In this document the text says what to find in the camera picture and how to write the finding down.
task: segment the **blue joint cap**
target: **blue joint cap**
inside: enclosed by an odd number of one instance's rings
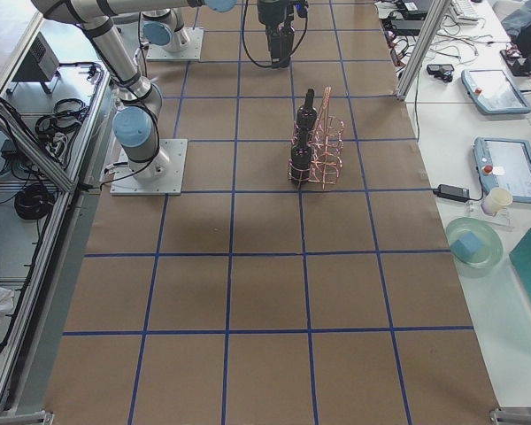
[[[126,148],[137,148],[145,143],[150,137],[152,127],[150,115],[136,106],[130,106],[117,113],[112,120],[114,135]]]
[[[228,12],[236,5],[236,0],[204,0],[204,4],[216,12]]]
[[[173,33],[167,25],[151,20],[143,24],[143,35],[157,46],[165,46],[173,38]]]

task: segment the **blue sponge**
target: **blue sponge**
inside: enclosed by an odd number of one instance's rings
[[[478,236],[472,232],[467,232],[450,246],[450,250],[462,261],[468,261],[482,246],[484,244],[478,239]]]

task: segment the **black round object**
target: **black round object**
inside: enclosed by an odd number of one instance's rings
[[[23,220],[39,220],[49,214],[54,202],[53,194],[41,183],[35,183],[16,194],[14,208]]]

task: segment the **black power adapter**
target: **black power adapter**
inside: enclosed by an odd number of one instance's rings
[[[457,202],[468,202],[470,200],[470,190],[457,186],[449,186],[448,184],[439,184],[436,189],[433,189],[433,193],[438,197]]]

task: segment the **black bottle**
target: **black bottle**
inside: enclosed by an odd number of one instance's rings
[[[317,120],[317,111],[312,107],[315,98],[313,89],[307,90],[307,95],[302,105],[297,110],[296,118],[296,145],[291,148],[291,181],[299,186],[309,180],[311,168],[312,130]]]

